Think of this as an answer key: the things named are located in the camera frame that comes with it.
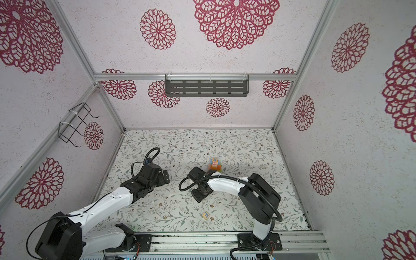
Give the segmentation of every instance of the aluminum frame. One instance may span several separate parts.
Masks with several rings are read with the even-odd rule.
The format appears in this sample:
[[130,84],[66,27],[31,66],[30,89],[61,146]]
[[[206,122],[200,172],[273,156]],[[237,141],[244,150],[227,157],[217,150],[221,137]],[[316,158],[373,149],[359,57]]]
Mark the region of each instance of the aluminum frame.
[[285,166],[285,169],[286,169],[287,175],[289,176],[289,178],[290,178],[290,182],[292,183],[293,189],[294,189],[294,191],[295,191],[296,199],[297,199],[297,201],[299,202],[299,206],[300,206],[300,208],[302,209],[303,214],[305,215],[305,218],[306,218],[305,220],[306,220],[306,222],[308,223],[308,225],[309,225],[310,229],[311,229],[312,231],[315,231],[315,228],[314,228],[314,226],[313,226],[312,222],[310,221],[309,213],[306,211],[305,207],[303,206],[302,201],[300,200],[300,197],[299,197],[299,192],[297,191],[297,188],[296,188],[296,186],[295,186],[295,184],[294,184],[295,182],[293,181],[293,177],[292,177],[292,175],[290,174],[290,171],[289,171],[289,168],[288,168],[288,164],[287,164],[287,162],[286,162],[285,153],[282,151],[282,148],[280,147],[279,141],[277,140],[277,134],[276,134],[276,132],[275,132],[275,131],[272,131],[272,132],[273,132],[273,136],[274,136],[274,138],[275,138],[276,144],[277,144],[277,148],[278,148],[278,149],[279,149],[279,151],[280,151],[280,157],[282,157],[283,164],[284,164],[284,166]]
[[243,81],[250,76],[250,80],[288,80],[295,81],[297,74],[283,73],[94,73],[96,80],[219,80]]
[[[229,254],[232,248],[238,247],[237,234],[250,232],[140,232],[137,235],[151,234],[150,251],[140,255],[187,254],[201,255],[209,253]],[[330,253],[326,238],[321,231],[277,231],[285,253]],[[268,251],[236,251],[238,256],[247,253],[267,253]],[[136,252],[107,253],[108,255],[135,256]]]
[[322,11],[321,17],[319,18],[318,24],[315,27],[315,31],[312,35],[312,38],[308,44],[305,55],[302,58],[299,69],[297,70],[298,77],[289,88],[283,105],[280,108],[279,114],[277,115],[277,118],[273,124],[273,131],[278,131],[278,128],[281,125],[281,121],[285,117],[285,114],[287,113],[290,105],[292,104],[293,99],[295,98],[295,95],[297,93],[299,82],[301,82],[305,77],[305,73],[308,67],[310,66],[312,57],[316,53],[318,45],[321,42],[322,37],[324,36],[328,28],[329,21],[331,20],[332,15],[334,14],[338,1],[339,0],[327,0],[324,10]]

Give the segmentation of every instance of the leaf pattern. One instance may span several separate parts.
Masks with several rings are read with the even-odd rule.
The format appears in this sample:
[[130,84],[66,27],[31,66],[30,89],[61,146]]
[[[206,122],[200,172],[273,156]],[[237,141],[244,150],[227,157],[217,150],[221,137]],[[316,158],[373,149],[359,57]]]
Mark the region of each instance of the leaf pattern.
[[[154,163],[169,172],[171,182],[118,210],[93,230],[116,223],[125,223],[136,232],[252,230],[253,218],[239,197],[213,192],[197,203],[191,190],[178,190],[194,166],[206,171],[213,156],[220,158],[223,174],[258,173],[280,194],[283,222],[277,222],[275,230],[309,230],[270,129],[128,131],[101,195],[130,179],[131,164],[142,161],[153,147],[161,149]],[[134,173],[140,168],[140,163],[135,164]],[[210,215],[207,219],[202,217],[204,212]]]

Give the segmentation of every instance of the black bracket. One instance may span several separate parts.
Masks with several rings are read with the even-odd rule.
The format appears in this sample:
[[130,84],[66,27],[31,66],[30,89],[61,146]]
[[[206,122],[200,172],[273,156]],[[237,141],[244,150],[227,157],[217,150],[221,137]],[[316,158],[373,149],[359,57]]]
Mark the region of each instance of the black bracket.
[[[253,236],[251,233],[243,233],[243,234],[237,234],[238,239],[238,247],[243,248],[246,246],[251,246],[255,244],[256,242],[253,240]],[[262,245],[256,247],[256,248],[250,248],[250,249],[244,249],[242,251],[281,251],[283,249],[282,242],[280,241],[280,236],[277,233],[272,233],[268,240],[266,240]]]
[[[150,245],[152,244],[152,235],[134,235],[137,242],[140,245],[139,252],[149,252]],[[123,252],[119,248],[108,248],[105,250],[107,253]],[[130,250],[130,252],[137,252],[137,245]]]

